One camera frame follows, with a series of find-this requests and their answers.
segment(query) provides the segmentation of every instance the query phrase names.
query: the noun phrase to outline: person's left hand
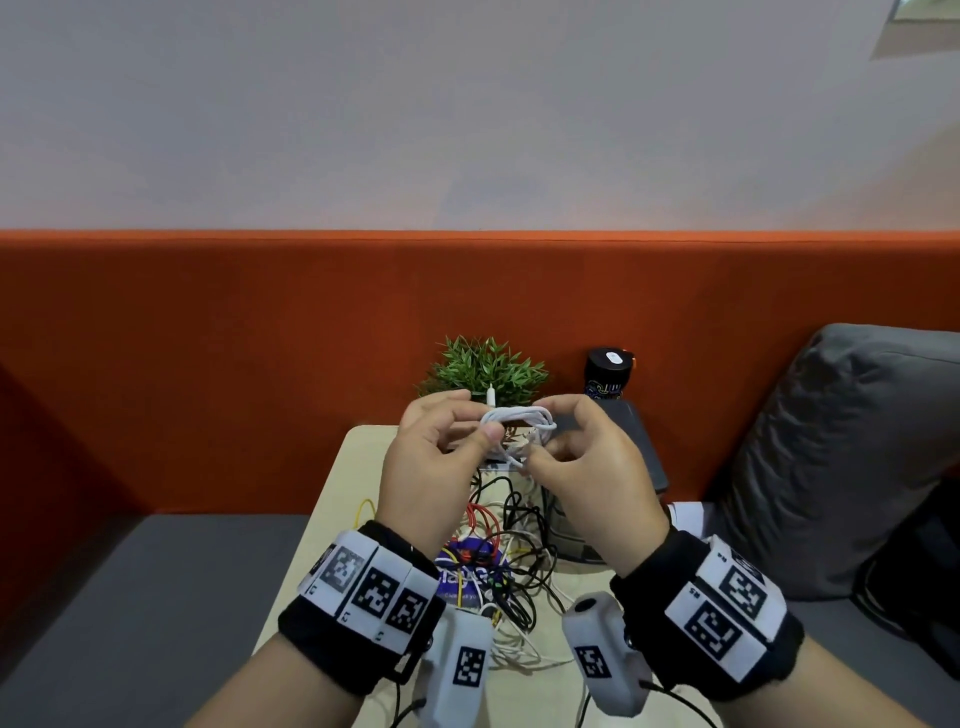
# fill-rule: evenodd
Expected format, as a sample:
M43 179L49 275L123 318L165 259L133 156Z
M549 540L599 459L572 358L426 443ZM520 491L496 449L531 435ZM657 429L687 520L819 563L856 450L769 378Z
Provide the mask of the person's left hand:
M500 423L479 425L490 408L469 398L461 389L412 402L383 461L376 519L431 560L467 510L473 473L503 439Z

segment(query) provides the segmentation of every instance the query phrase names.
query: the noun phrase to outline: white wall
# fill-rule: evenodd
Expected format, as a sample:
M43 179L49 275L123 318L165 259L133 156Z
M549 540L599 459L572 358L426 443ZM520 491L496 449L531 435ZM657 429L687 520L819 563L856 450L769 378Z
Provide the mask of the white wall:
M0 0L0 227L960 228L890 0Z

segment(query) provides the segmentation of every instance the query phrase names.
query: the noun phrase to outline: person's right hand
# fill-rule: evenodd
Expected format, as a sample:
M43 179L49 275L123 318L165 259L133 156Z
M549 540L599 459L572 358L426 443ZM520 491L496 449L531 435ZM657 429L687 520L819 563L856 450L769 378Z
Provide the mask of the person's right hand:
M545 448L530 447L527 472L560 499L577 532L604 561L626 576L670 529L643 455L586 395L558 395L534 404L554 417L572 414L581 429L562 433Z

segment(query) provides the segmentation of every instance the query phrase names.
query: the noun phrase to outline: hand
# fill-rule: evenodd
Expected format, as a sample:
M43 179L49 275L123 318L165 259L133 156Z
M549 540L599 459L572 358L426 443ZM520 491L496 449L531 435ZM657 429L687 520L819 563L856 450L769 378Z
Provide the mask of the hand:
M560 499L587 543L626 576L663 543L670 529L643 455L586 395L547 397L534 404L554 416L572 414L581 429L562 433L545 448L532 446L527 471Z
M431 560L467 510L473 473L503 439L500 423L480 426L490 408L469 399L461 389L412 402L383 461L376 519Z

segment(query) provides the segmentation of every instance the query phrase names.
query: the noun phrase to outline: coiled white cable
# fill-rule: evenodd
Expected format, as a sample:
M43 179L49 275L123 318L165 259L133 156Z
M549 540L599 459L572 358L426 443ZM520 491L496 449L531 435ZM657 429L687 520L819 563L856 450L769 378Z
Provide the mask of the coiled white cable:
M480 424L516 421L525 422L533 428L527 435L526 442L512 445L508 449L504 449L503 443L497 443L492 452L515 468L522 468L523 461L520 459L520 454L523 449L530 443L545 445L553 435L553 430L557 429L557 424L546 407L495 407L481 418Z

